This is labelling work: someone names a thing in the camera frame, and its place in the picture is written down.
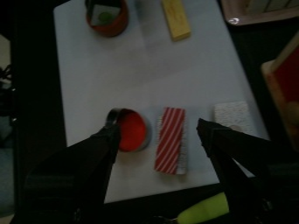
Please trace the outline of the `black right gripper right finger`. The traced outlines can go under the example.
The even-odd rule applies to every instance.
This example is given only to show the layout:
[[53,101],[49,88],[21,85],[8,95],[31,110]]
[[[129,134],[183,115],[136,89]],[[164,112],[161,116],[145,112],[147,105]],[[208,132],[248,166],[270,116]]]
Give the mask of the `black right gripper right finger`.
[[299,153],[200,119],[198,135],[236,224],[299,224]]

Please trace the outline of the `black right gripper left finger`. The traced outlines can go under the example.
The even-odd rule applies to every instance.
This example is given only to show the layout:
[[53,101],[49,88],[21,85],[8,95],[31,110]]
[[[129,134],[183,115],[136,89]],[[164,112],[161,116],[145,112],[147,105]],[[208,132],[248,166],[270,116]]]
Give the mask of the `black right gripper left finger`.
[[9,224],[100,224],[119,143],[117,118],[108,115],[97,133],[33,168]]

